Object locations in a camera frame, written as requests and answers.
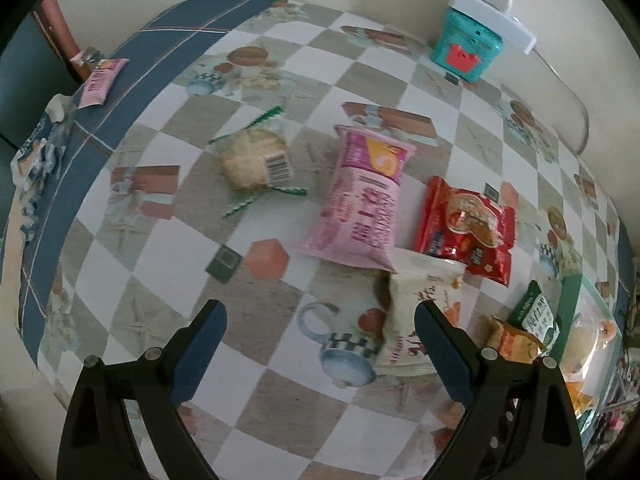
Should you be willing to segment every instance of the teal plastic box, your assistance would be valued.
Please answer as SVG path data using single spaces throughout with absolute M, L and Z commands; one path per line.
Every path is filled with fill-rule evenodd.
M 449 7 L 431 60 L 471 83 L 502 51 L 502 38 L 459 10 Z
M 584 379 L 582 391 L 594 397 L 596 405 L 586 410 L 578 418 L 578 427 L 584 448 L 594 431 L 593 421 L 597 418 L 605 401 L 616 363 L 622 355 L 622 334 L 615 323 L 609 307 L 584 274 L 567 276 L 562 282 L 562 293 L 558 306 L 560 333 L 549 355 L 562 364 L 562 357 L 569 339 L 572 322 L 577 313 L 589 314 L 597 320 L 611 320 L 616 328 L 615 337 L 603 349 L 596 350 Z

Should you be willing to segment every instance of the teal container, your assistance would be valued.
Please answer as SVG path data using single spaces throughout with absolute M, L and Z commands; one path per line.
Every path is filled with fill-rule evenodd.
M 449 7 L 431 60 L 471 83 L 502 51 L 502 38 L 459 10 Z

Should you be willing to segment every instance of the barcode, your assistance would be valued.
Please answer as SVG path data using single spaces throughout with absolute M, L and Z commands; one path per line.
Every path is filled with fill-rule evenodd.
M 280 186 L 289 182 L 293 176 L 286 152 L 277 152 L 264 157 L 264 167 L 267 170 L 267 184 Z

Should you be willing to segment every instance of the red snack package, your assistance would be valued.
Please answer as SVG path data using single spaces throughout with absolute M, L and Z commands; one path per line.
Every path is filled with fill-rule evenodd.
M 429 182 L 414 251 L 457 260 L 471 274 L 509 286 L 515 211 L 480 193 Z

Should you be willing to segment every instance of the silver screw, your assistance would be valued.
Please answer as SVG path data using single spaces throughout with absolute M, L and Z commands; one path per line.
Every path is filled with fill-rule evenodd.
M 86 366 L 87 368 L 93 368 L 98 364 L 99 360 L 100 359 L 98 359 L 95 355 L 89 355 L 84 358 L 84 366 Z
M 484 357 L 487 361 L 495 361 L 498 358 L 498 352 L 496 352 L 493 348 L 489 346 L 483 348 L 480 351 L 480 355 Z
M 558 366 L 558 363 L 556 363 L 556 360 L 549 356 L 542 358 L 542 364 L 545 365 L 547 368 L 551 368 L 552 370 L 556 366 Z
M 148 361 L 155 361 L 162 355 L 162 349 L 157 346 L 152 346 L 145 351 L 145 359 Z

